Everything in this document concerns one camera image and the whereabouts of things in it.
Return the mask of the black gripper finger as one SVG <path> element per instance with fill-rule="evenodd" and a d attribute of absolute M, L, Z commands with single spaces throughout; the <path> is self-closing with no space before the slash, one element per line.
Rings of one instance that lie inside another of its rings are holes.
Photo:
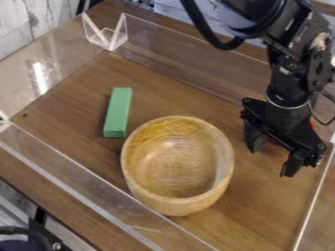
<path fill-rule="evenodd" d="M 289 154 L 288 160 L 283 164 L 280 176 L 293 177 L 303 166 L 303 155 L 300 152 Z"/>
<path fill-rule="evenodd" d="M 268 141 L 268 136 L 263 130 L 263 126 L 252 121 L 243 121 L 243 132 L 245 146 L 251 153 L 261 150 Z"/>

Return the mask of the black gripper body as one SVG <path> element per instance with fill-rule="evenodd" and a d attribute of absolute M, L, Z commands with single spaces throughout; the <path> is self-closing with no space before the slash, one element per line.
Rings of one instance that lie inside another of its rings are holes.
<path fill-rule="evenodd" d="M 269 101 L 245 97 L 241 100 L 240 118 L 263 126 L 268 139 L 279 141 L 289 154 L 300 152 L 303 166 L 316 168 L 327 146 L 310 126 L 311 110 L 308 102 L 296 107 L 280 107 Z"/>

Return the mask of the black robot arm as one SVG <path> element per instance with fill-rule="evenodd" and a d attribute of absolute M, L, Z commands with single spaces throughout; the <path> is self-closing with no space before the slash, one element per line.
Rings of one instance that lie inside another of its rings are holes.
<path fill-rule="evenodd" d="M 330 22 L 308 0 L 219 0 L 220 21 L 243 40 L 267 46 L 271 81 L 265 99 L 241 100 L 244 138 L 256 151 L 272 139 L 289 151 L 281 168 L 293 176 L 316 167 L 327 147 L 311 127 L 316 95 L 332 82 Z"/>

